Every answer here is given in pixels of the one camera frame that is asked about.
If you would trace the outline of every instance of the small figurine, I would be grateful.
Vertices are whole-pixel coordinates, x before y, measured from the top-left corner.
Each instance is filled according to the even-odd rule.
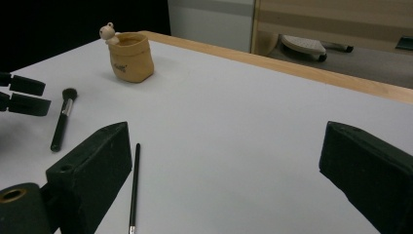
[[[108,22],[99,30],[100,38],[106,40],[106,44],[116,45],[119,43],[118,37],[115,35],[115,28],[112,22]]]

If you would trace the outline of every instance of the small burlap bag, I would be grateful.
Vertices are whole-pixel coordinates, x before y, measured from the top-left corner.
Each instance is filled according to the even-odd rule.
[[[116,35],[119,43],[108,45],[110,63],[115,75],[122,80],[139,83],[154,73],[154,63],[148,38],[138,32]]]

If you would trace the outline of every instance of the black paintbrush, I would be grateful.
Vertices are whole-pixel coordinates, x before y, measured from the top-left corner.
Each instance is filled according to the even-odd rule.
[[[56,131],[51,145],[51,149],[54,152],[60,150],[64,130],[66,129],[67,118],[69,117],[73,102],[77,96],[77,91],[75,89],[69,88],[63,91],[63,106],[61,107],[60,115],[58,116]]]

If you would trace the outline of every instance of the wooden table edge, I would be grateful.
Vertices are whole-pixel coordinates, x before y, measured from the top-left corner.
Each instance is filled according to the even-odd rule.
[[[413,90],[411,89],[366,80],[332,71],[321,70],[318,68],[295,64],[288,61],[266,58],[246,52],[240,52],[151,31],[139,31],[139,33],[146,35],[150,41],[155,41],[225,59],[248,63],[301,78],[322,82],[327,85],[350,89],[381,98],[393,99],[405,103],[413,103]]]

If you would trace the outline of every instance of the white table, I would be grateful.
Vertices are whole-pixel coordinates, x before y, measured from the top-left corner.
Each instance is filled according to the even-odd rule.
[[[141,234],[378,233],[319,172],[327,121],[413,154],[413,106],[150,41],[155,73],[115,78],[98,40],[14,72],[47,84],[45,117],[0,113],[1,189],[45,170],[96,130],[127,121],[141,143]],[[62,149],[50,144],[75,88]],[[126,233],[132,174],[96,233]]]

